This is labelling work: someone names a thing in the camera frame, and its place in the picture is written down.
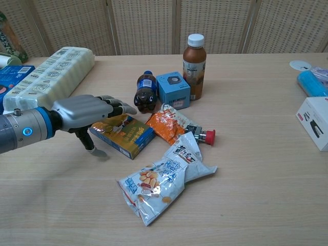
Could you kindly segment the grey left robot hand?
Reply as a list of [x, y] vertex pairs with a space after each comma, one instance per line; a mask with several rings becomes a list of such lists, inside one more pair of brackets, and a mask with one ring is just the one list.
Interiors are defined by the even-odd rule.
[[109, 95], [79, 95], [54, 102], [51, 114], [58, 118], [55, 130], [74, 133], [85, 149], [93, 153], [96, 147], [88, 129], [96, 122], [122, 114], [136, 114], [137, 110]]

